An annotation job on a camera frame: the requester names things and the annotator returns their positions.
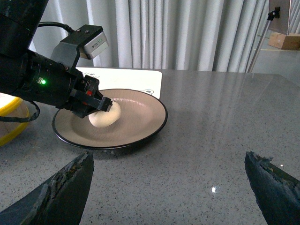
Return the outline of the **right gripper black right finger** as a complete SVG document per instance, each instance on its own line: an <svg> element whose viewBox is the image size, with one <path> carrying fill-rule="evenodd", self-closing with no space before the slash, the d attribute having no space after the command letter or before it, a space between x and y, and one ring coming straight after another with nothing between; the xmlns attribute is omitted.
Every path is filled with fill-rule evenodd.
<svg viewBox="0 0 300 225"><path fill-rule="evenodd" d="M252 151L245 155L245 171L256 202L269 225L300 223L300 181Z"/></svg>

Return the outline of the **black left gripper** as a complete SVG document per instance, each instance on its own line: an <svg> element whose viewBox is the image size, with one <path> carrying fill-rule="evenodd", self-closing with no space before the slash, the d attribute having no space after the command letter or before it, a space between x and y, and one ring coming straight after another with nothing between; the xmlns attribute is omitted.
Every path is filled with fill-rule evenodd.
<svg viewBox="0 0 300 225"><path fill-rule="evenodd" d="M113 101L104 97L99 92L98 86L99 80L92 76L79 78L71 89L67 102L57 108L69 110L80 118L97 111L110 111Z"/></svg>

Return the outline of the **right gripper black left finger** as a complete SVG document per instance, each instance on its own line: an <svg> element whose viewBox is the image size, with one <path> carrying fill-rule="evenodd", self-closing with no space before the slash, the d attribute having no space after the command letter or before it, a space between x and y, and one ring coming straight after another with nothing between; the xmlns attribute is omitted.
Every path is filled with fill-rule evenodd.
<svg viewBox="0 0 300 225"><path fill-rule="evenodd" d="M0 213L2 225L78 225L94 172L91 152L76 157Z"/></svg>

